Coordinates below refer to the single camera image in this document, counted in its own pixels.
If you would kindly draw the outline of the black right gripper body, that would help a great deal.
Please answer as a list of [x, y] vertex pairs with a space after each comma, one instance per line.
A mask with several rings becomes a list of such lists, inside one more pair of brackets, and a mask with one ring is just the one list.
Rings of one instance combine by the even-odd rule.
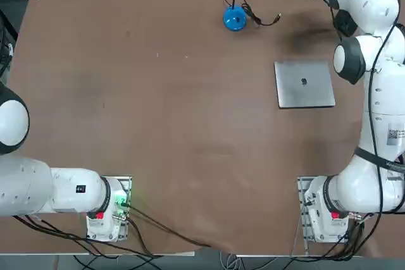
[[338, 10], [333, 18], [333, 25], [337, 33], [341, 37], [351, 37], [356, 32], [358, 25], [352, 19], [349, 12], [345, 10]]

